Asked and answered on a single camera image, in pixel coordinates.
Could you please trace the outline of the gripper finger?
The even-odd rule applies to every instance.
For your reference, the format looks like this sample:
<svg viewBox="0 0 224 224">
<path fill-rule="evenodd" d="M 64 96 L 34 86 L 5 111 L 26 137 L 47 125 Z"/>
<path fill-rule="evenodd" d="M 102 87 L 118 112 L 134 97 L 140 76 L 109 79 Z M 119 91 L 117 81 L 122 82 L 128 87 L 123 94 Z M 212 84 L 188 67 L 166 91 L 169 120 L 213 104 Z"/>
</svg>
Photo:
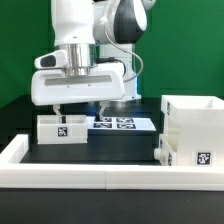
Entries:
<svg viewBox="0 0 224 224">
<path fill-rule="evenodd" d="M 105 110 L 105 104 L 103 102 L 99 103 L 99 110 L 97 111 L 95 115 L 96 122 L 100 122 L 103 120 L 103 112 Z"/>
<path fill-rule="evenodd" d="M 66 116 L 61 114 L 60 105 L 53 105 L 53 111 L 58 116 L 59 123 L 65 124 L 66 123 Z"/>
</svg>

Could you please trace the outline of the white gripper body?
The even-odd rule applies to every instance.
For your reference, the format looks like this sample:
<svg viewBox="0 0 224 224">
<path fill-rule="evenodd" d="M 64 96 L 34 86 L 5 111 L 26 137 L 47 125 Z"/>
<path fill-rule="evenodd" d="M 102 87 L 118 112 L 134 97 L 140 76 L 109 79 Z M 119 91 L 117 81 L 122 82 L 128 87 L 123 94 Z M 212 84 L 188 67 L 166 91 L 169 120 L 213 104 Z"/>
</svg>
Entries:
<svg viewBox="0 0 224 224">
<path fill-rule="evenodd" d="M 87 75 L 67 76 L 69 56 L 65 50 L 35 59 L 37 71 L 31 82 L 31 99 L 37 106 L 122 99 L 125 95 L 122 62 L 91 67 Z"/>
</svg>

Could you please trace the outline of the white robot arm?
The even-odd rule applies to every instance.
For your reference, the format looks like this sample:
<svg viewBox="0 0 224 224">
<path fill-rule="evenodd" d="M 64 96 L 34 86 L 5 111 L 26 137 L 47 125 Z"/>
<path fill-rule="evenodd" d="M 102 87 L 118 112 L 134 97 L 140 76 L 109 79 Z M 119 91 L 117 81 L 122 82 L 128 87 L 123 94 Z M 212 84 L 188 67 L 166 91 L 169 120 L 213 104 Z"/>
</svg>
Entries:
<svg viewBox="0 0 224 224">
<path fill-rule="evenodd" d="M 118 100 L 126 80 L 118 64 L 95 57 L 95 48 L 121 49 L 147 29 L 146 11 L 156 0 L 51 0 L 56 50 L 34 61 L 31 98 L 51 105 L 60 123 L 62 104 Z"/>
</svg>

